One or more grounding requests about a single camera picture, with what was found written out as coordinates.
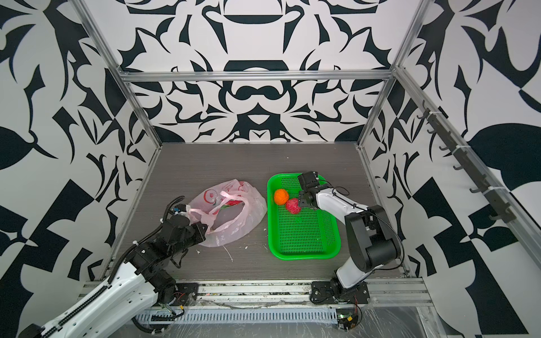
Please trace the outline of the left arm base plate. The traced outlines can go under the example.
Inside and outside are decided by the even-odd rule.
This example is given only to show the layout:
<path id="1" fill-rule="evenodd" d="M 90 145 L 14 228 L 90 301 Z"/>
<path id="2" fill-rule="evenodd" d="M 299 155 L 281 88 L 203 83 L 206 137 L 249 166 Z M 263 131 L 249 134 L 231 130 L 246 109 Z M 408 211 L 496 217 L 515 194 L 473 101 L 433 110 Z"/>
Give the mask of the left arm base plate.
<path id="1" fill-rule="evenodd" d="M 188 306 L 197 301 L 199 283 L 177 283 L 165 300 L 169 306 Z"/>

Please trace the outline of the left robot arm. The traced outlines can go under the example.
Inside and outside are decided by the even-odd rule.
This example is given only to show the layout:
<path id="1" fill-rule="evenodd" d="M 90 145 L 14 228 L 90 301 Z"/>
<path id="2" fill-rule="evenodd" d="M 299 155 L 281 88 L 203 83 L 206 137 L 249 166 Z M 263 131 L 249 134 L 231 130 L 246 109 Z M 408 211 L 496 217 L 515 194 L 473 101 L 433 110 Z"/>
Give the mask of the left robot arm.
<path id="1" fill-rule="evenodd" d="M 151 306 L 170 304 L 176 280 L 165 268 L 169 263 L 180 267 L 182 261 L 175 257 L 204 242 L 207 229 L 182 214 L 165 217 L 132 243 L 98 287 L 46 324 L 29 325 L 20 337 L 108 337 Z"/>

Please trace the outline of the orange fruit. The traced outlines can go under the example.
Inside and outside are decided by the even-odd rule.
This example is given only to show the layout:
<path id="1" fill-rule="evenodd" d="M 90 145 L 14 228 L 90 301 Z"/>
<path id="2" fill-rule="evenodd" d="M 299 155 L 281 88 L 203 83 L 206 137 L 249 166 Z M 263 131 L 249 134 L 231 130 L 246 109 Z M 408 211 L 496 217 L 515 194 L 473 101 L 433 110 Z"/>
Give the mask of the orange fruit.
<path id="1" fill-rule="evenodd" d="M 274 192 L 273 201 L 279 206 L 286 205 L 290 200 L 290 195 L 285 189 L 278 189 Z"/>

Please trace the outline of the red fruit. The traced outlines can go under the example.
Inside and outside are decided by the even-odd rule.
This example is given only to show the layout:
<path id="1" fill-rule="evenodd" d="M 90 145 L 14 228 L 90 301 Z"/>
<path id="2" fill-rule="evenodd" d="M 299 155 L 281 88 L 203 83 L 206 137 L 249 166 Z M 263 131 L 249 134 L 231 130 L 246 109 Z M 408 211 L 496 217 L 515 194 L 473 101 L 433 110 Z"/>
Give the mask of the red fruit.
<path id="1" fill-rule="evenodd" d="M 297 198 L 289 199 L 285 204 L 285 209 L 292 215 L 297 215 L 301 212 L 300 201 Z"/>

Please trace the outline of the pink plastic bag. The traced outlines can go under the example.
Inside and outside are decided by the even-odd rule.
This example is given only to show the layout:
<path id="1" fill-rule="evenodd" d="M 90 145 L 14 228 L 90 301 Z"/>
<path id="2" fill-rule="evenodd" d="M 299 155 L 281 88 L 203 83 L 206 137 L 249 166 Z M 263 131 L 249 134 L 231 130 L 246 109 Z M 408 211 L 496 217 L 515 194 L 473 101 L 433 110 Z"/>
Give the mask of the pink plastic bag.
<path id="1" fill-rule="evenodd" d="M 204 190 L 188 203 L 192 222 L 208 228 L 201 243 L 224 246 L 249 234 L 267 213 L 266 200 L 245 181 L 229 180 Z"/>

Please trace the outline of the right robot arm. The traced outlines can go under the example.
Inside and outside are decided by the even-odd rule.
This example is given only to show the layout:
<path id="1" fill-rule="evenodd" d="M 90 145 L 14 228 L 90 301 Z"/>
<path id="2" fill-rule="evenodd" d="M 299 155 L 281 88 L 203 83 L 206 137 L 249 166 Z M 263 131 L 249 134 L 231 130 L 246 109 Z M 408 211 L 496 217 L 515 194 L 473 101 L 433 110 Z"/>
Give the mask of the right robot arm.
<path id="1" fill-rule="evenodd" d="M 349 258 L 335 273 L 343 289 L 402 257 L 402 244 L 383 207 L 356 203 L 329 184 L 302 187 L 299 200 L 300 207 L 325 211 L 345 225 Z"/>

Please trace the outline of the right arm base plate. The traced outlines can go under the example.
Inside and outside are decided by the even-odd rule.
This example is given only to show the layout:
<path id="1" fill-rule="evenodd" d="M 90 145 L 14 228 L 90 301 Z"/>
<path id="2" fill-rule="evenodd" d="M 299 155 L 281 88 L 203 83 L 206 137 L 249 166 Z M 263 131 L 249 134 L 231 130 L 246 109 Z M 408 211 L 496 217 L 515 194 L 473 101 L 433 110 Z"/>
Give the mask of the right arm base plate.
<path id="1" fill-rule="evenodd" d="M 311 283 L 309 300 L 313 304 L 368 304 L 370 301 L 368 286 L 365 282 L 347 289 L 333 278 L 330 281 Z"/>

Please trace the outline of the green plastic perforated basket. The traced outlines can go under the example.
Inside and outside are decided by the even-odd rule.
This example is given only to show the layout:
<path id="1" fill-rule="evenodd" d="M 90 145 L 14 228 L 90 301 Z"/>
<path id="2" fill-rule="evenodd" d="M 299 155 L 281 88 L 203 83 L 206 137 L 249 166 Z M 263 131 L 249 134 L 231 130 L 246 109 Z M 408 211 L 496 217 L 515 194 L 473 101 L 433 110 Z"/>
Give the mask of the green plastic perforated basket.
<path id="1" fill-rule="evenodd" d="M 267 182 L 268 244 L 283 261 L 332 259 L 341 250 L 337 220 L 326 211 L 304 208 L 292 214 L 275 203 L 273 195 L 284 189 L 291 198 L 301 191 L 297 173 L 281 173 Z"/>

